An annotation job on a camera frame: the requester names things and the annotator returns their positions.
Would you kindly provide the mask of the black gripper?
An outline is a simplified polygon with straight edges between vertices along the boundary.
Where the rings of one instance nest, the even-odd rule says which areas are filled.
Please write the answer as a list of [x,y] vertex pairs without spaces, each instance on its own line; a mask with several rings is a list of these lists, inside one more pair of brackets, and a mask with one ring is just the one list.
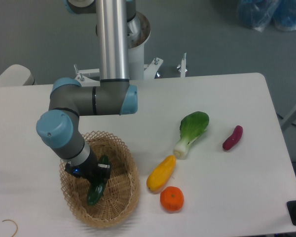
[[65,171],[76,178],[84,178],[91,184],[99,181],[106,183],[111,177],[112,165],[107,155],[97,159],[91,148],[83,148],[74,158],[69,159]]

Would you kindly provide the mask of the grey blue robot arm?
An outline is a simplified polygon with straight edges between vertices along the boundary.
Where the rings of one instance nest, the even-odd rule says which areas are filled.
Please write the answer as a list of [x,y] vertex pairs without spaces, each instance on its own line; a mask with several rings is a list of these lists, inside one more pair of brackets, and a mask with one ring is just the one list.
[[55,81],[49,110],[36,124],[44,144],[63,161],[72,176],[90,183],[105,183],[111,165],[98,161],[78,130],[81,116],[127,115],[138,109],[137,88],[131,85],[128,66],[127,24],[136,16],[133,0],[98,0],[97,35],[100,45],[100,84],[82,86],[71,78]]

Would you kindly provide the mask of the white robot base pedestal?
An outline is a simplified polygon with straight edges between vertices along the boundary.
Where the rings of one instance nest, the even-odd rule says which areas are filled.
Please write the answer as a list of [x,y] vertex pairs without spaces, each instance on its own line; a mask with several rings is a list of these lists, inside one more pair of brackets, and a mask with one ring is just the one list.
[[147,43],[151,27],[148,19],[140,12],[136,12],[128,26],[128,63],[130,79],[158,79],[159,68],[163,60],[155,57],[151,63],[144,63],[145,44]]

